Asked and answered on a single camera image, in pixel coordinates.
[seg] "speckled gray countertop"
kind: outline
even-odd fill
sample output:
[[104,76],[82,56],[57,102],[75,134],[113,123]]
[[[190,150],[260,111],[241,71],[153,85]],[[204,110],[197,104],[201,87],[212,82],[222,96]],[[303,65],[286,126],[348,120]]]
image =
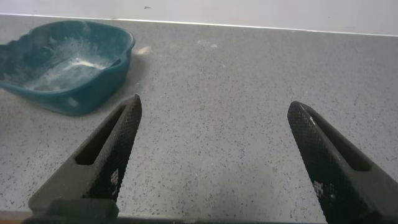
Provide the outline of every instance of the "speckled gray countertop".
[[[0,43],[54,18],[0,16]],[[398,180],[398,38],[100,21],[137,39],[125,85],[69,117],[0,90],[0,211],[29,197],[122,100],[143,115],[121,215],[325,222],[287,121],[315,108]]]

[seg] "white wall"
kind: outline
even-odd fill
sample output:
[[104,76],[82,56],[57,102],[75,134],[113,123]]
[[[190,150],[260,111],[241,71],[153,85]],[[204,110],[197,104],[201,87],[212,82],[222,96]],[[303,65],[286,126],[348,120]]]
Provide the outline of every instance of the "white wall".
[[0,13],[398,35],[398,0],[0,0]]

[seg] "plastic container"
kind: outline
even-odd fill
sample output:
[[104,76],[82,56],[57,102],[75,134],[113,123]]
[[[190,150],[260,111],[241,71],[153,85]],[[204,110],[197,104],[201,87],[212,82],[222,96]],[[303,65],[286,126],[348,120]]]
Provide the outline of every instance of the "plastic container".
[[0,45],[0,87],[68,115],[89,113],[123,84],[134,36],[113,26],[63,21]]

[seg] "bowl rim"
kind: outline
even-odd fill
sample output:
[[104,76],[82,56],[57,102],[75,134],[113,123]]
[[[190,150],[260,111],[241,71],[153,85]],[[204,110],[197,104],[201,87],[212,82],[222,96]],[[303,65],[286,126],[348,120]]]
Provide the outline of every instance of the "bowl rim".
[[119,58],[116,60],[120,60],[119,63],[117,63],[116,65],[111,65],[109,67],[106,67],[104,69],[102,69],[100,72],[98,72],[97,76],[95,76],[94,78],[92,78],[91,80],[89,80],[88,82],[82,83],[81,85],[77,85],[77,86],[73,86],[71,88],[65,88],[62,90],[56,90],[56,91],[35,91],[35,90],[30,90],[30,89],[26,89],[23,88],[21,86],[17,86],[17,85],[13,85],[11,83],[7,83],[4,82],[2,80],[0,80],[0,87],[4,88],[6,90],[11,90],[13,92],[18,92],[18,93],[23,93],[23,94],[30,94],[30,95],[39,95],[39,96],[53,96],[53,95],[66,95],[68,93],[73,93],[75,91],[78,91],[86,86],[88,86],[91,82],[99,79],[102,74],[108,72],[108,71],[112,71],[112,70],[117,70],[118,68],[122,67],[126,62],[127,62],[127,53],[134,47],[134,45],[136,44],[136,38],[135,36],[128,30],[120,28],[120,27],[116,27],[116,26],[111,26],[111,25],[107,25],[107,24],[102,24],[99,22],[91,22],[91,21],[84,21],[84,20],[66,20],[66,21],[57,21],[57,22],[51,22],[48,24],[44,24],[38,27],[35,27],[33,29],[31,29],[30,31],[28,31],[27,34],[24,34],[22,36],[20,36],[17,40],[12,40],[6,44],[1,44],[1,45],[9,45],[11,42],[18,42],[21,39],[23,39],[25,36],[29,36],[33,33],[33,31],[43,28],[45,26],[49,26],[52,24],[60,24],[60,23],[65,23],[65,22],[85,22],[88,24],[95,24],[95,25],[100,25],[100,26],[106,26],[106,27],[111,27],[113,29],[119,29],[121,31],[124,31],[125,33],[129,34],[130,36],[130,40],[127,43],[125,49],[122,51],[122,53],[119,55]]

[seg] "gray surface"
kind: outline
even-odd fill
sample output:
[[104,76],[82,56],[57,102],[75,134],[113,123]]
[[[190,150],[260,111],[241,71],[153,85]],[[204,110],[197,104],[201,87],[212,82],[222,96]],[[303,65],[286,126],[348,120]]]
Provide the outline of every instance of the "gray surface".
[[[1,16],[0,42],[57,20]],[[63,116],[0,90],[0,210],[27,210],[134,93],[143,115],[122,215],[324,222],[286,117],[294,100],[398,180],[397,38],[102,22],[131,30],[137,45],[126,84],[95,113]]]

